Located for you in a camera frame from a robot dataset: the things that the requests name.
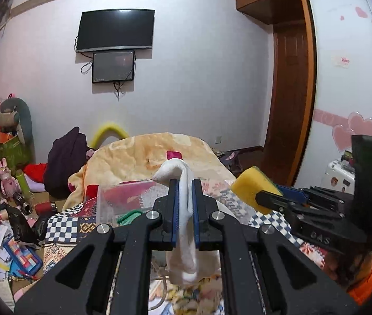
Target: wooden door frame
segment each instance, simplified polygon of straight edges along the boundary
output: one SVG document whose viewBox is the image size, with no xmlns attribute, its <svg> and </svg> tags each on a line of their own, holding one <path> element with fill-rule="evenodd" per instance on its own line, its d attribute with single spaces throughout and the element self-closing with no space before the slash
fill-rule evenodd
<svg viewBox="0 0 372 315">
<path fill-rule="evenodd" d="M 297 178 L 298 171 L 303 160 L 304 152 L 306 149 L 311 120 L 313 118 L 313 109 L 316 92 L 316 68 L 317 68 L 317 56 L 316 56 L 316 42 L 314 23 L 311 15 L 311 8 L 309 6 L 309 0 L 301 0 L 304 11 L 304 21 L 306 23 L 307 32 L 307 50 L 308 50 L 308 76 L 307 76 L 307 95 L 306 95 L 306 108 L 303 117 L 303 126 L 301 128 L 300 140 L 294 157 L 294 161 L 291 166 L 290 173 L 288 175 L 287 184 L 292 186 Z"/>
<path fill-rule="evenodd" d="M 287 185 L 292 186 L 297 178 L 298 171 L 303 160 L 304 151 L 306 149 L 309 128 L 311 126 L 311 119 L 313 117 L 314 97 L 315 97 L 315 40 L 313 31 L 313 22 L 311 18 L 311 10 L 307 0 L 301 0 L 304 12 L 304 21 L 306 24 L 307 35 L 307 60 L 308 60 L 308 73 L 307 73 L 307 94 L 306 94 L 306 107 L 304 110 L 303 124 L 301 127 L 300 138 L 298 141 L 297 150 L 292 162 L 290 172 L 288 174 Z"/>
<path fill-rule="evenodd" d="M 297 175 L 301 166 L 301 162 L 304 157 L 304 152 L 306 149 L 309 131 L 311 127 L 311 121 L 313 118 L 313 109 L 315 102 L 315 90 L 316 90 L 316 69 L 317 69 L 317 56 L 316 56 L 316 42 L 315 42 L 315 32 L 314 32 L 314 23 L 311 15 L 311 8 L 309 5 L 309 0 L 301 0 L 304 12 L 304 22 L 306 26 L 306 35 L 307 35 L 307 59 L 308 59 L 308 74 L 307 74 L 307 94 L 306 94 L 306 104 L 303 116 L 303 123 L 301 127 L 301 132 L 299 135 L 299 142 L 297 150 L 292 162 L 290 172 L 288 173 L 287 185 L 292 186 L 297 179 Z M 272 86 L 272 97 L 270 104 L 269 115 L 272 115 L 275 112 L 275 97 L 276 97 L 276 77 L 278 73 L 278 37 L 273 30 L 273 40 L 274 40 L 274 62 L 273 62 L 273 86 Z M 266 140 L 265 145 L 270 138 L 271 133 L 271 122 L 268 123 L 266 131 Z"/>
</svg>

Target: rabbit figurine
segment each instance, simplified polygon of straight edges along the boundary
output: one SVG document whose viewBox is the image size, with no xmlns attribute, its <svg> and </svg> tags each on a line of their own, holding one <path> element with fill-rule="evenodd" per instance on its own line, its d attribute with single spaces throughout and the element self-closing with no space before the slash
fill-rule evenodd
<svg viewBox="0 0 372 315">
<path fill-rule="evenodd" d="M 1 191 L 6 198 L 12 198 L 15 192 L 20 192 L 20 185 L 15 177 L 11 176 L 11 171 L 7 166 L 7 160 L 3 158 L 0 161 L 0 178 L 1 178 Z"/>
</svg>

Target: yellow blanket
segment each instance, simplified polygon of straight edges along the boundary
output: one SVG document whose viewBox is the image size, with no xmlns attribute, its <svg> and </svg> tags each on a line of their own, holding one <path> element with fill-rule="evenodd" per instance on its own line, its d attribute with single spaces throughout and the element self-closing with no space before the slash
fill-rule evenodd
<svg viewBox="0 0 372 315">
<path fill-rule="evenodd" d="M 236 178 L 221 164 L 206 142 L 182 134 L 148 134 L 113 142 L 97 150 L 68 183 L 75 187 L 63 209 L 80 204 L 88 185 L 117 185 L 123 181 L 151 179 L 167 159 L 167 151 L 178 151 L 195 173 L 203 179 Z"/>
</svg>

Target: blue gripper pad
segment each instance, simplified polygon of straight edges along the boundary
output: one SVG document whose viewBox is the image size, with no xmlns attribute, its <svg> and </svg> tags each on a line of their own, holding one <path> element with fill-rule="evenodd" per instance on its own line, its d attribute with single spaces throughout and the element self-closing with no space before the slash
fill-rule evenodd
<svg viewBox="0 0 372 315">
<path fill-rule="evenodd" d="M 291 199 L 297 204 L 305 204 L 308 201 L 303 191 L 281 185 L 276 185 L 276 188 L 282 192 L 284 198 Z"/>
<path fill-rule="evenodd" d="M 173 234 L 171 236 L 171 244 L 176 247 L 177 233 L 179 232 L 179 180 L 176 181 L 176 192 L 174 195 L 173 208 Z"/>
<path fill-rule="evenodd" d="M 193 203 L 193 231 L 195 237 L 195 246 L 199 247 L 199 216 L 198 216 L 198 206 L 196 203 L 196 190 L 195 190 L 195 180 L 192 181 L 192 203 Z"/>
</svg>

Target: metal screw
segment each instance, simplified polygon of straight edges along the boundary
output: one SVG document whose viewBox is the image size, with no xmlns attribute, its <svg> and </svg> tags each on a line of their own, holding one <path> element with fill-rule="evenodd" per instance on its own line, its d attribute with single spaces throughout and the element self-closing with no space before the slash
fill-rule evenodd
<svg viewBox="0 0 372 315">
<path fill-rule="evenodd" d="M 105 234 L 110 231 L 110 226 L 108 224 L 100 224 L 96 229 L 98 233 Z"/>
<path fill-rule="evenodd" d="M 211 217 L 213 217 L 215 220 L 221 220 L 224 219 L 225 214 L 221 211 L 215 211 L 212 212 Z"/>
<path fill-rule="evenodd" d="M 272 234 L 275 232 L 275 228 L 271 224 L 264 224 L 260 226 L 260 230 L 265 234 Z"/>
<path fill-rule="evenodd" d="M 146 216 L 148 219 L 154 220 L 157 219 L 160 216 L 160 214 L 157 211 L 148 211 Z"/>
</svg>

